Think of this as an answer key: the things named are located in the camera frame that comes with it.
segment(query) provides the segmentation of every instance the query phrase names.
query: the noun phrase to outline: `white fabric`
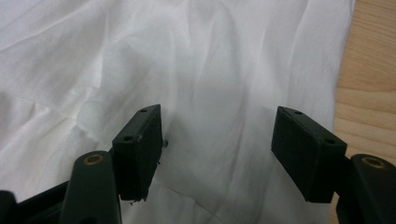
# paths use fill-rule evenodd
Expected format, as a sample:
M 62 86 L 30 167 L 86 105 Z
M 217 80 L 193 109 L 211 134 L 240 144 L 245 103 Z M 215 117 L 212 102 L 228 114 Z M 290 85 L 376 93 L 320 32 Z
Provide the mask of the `white fabric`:
M 0 189 L 18 201 L 161 104 L 148 201 L 124 223 L 326 223 L 271 152 L 276 108 L 332 128 L 354 0 L 0 3 Z

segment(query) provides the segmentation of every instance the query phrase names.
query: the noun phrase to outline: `black plastic part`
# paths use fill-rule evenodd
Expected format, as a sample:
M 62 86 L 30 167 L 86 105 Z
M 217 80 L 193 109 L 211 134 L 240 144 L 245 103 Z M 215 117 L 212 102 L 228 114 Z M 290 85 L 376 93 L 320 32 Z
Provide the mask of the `black plastic part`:
M 122 200 L 147 199 L 162 147 L 161 106 L 139 110 L 113 140 L 110 150 Z
M 58 223 L 68 182 L 18 204 L 22 223 Z
M 19 217 L 14 194 L 6 190 L 0 190 L 0 223 L 21 223 Z
M 306 201 L 330 203 L 347 144 L 304 113 L 280 106 L 272 151 Z
M 75 161 L 59 223 L 121 223 L 113 161 L 108 152 L 90 152 Z
M 364 223 L 396 223 L 396 168 L 370 155 L 351 158 L 353 188 Z

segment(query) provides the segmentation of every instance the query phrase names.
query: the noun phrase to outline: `wooden surface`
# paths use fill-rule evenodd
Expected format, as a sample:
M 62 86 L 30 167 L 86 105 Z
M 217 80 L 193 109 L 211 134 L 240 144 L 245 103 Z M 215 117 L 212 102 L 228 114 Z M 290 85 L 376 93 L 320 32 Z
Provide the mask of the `wooden surface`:
M 396 1 L 357 0 L 337 85 L 335 134 L 349 156 L 396 164 Z M 333 200 L 330 223 L 338 223 Z

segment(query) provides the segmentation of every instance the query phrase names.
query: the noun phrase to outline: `white cloth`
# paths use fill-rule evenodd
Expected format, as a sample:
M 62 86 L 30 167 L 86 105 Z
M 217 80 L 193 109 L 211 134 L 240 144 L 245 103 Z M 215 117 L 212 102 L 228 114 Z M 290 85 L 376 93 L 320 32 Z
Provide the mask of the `white cloth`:
M 161 104 L 148 201 L 124 223 L 326 223 L 271 152 L 276 108 L 332 128 L 354 0 L 0 3 L 0 189 L 18 201 Z

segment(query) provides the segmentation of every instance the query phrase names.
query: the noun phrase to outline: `wooden table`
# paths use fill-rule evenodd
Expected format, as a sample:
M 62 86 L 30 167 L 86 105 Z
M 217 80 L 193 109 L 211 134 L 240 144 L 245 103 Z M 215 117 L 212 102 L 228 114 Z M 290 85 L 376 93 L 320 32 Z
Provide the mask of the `wooden table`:
M 396 164 L 396 1 L 356 1 L 334 122 L 348 157 L 366 153 Z M 337 200 L 330 223 L 338 223 Z

